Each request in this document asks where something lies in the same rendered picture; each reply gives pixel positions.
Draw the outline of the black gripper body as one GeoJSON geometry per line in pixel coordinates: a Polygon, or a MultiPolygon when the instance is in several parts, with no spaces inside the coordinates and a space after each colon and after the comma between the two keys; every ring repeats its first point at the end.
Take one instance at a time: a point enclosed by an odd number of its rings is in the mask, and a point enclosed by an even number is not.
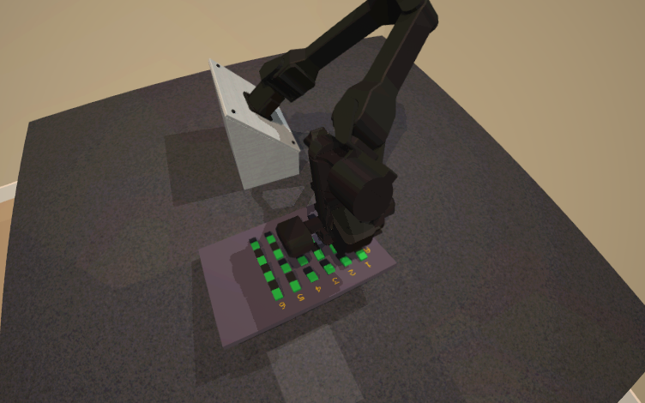
{"type": "MultiPolygon", "coordinates": [[[[305,222],[303,222],[299,216],[296,216],[289,220],[280,222],[275,228],[278,239],[290,257],[296,258],[312,250],[314,247],[314,241],[311,234],[313,233],[317,232],[324,242],[334,238],[334,233],[332,231],[327,232],[323,226],[324,210],[327,205],[328,208],[335,205],[339,208],[344,207],[331,192],[317,189],[313,185],[313,182],[310,183],[310,186],[315,192],[316,203],[314,204],[314,207],[318,216],[310,220],[306,220],[305,222]]],[[[389,207],[383,215],[384,218],[386,218],[394,213],[395,201],[392,197],[389,202],[389,207]]]]}

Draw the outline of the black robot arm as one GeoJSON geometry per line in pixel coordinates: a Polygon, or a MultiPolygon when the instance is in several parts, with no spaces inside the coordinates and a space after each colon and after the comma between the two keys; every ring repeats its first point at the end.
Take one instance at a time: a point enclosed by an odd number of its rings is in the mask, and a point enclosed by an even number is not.
{"type": "Polygon", "coordinates": [[[306,48],[266,62],[262,81],[243,92],[250,111],[272,122],[286,98],[297,100],[315,86],[318,71],[381,26],[394,25],[365,78],[349,87],[331,119],[303,140],[309,147],[313,185],[331,192],[344,207],[325,207],[322,217],[343,252],[371,244],[382,233],[383,213],[397,174],[383,164],[385,142],[396,114],[396,96],[425,40],[437,28],[429,0],[366,0],[306,48]]]}

